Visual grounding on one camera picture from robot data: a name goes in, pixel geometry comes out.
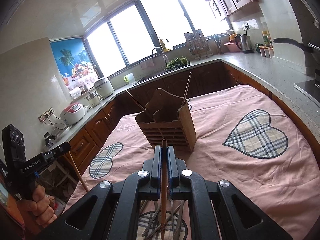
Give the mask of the person's left hand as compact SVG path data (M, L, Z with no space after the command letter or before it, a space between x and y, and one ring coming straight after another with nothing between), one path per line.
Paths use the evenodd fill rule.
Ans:
M41 228L46 228L57 216L50 206L50 200L45 193L44 187L37 185L33 191L33 200L19 200L17 208L24 220L25 226L36 232Z

